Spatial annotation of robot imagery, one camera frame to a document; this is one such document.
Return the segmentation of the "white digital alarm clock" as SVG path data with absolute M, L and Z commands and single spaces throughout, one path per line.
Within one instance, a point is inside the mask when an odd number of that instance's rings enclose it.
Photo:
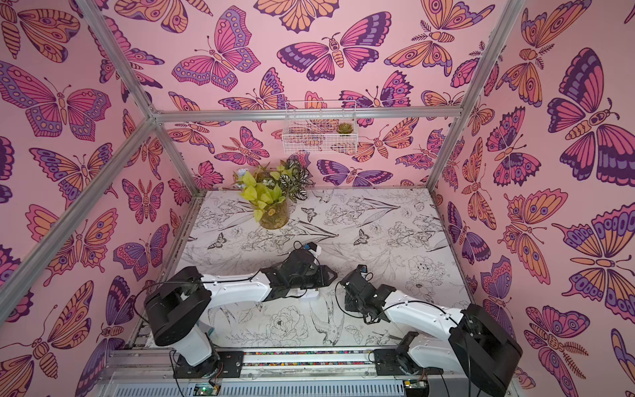
M 306 301 L 306 300 L 316 300 L 320 297 L 319 289 L 305 289 L 301 290 L 297 299 Z

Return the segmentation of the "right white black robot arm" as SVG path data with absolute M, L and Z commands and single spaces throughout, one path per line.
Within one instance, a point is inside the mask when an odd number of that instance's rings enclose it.
M 523 350 L 483 307 L 448 308 L 415 299 L 393 286 L 374 286 L 355 269 L 338 282 L 366 324 L 403 324 L 413 329 L 395 349 L 406 373 L 425 368 L 463 371 L 469 386 L 504 396 Z

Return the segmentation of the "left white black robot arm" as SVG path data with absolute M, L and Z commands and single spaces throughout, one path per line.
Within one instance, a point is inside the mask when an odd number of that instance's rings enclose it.
M 172 361 L 177 379 L 221 373 L 222 359 L 211 337 L 199 325 L 216 307 L 243 302 L 301 299 L 310 291 L 331 286 L 337 272 L 319 263 L 321 248 L 309 243 L 296 248 L 281 263 L 247 276 L 204 275 L 187 266 L 158 284 L 144 301 L 154 342 L 177 353 Z

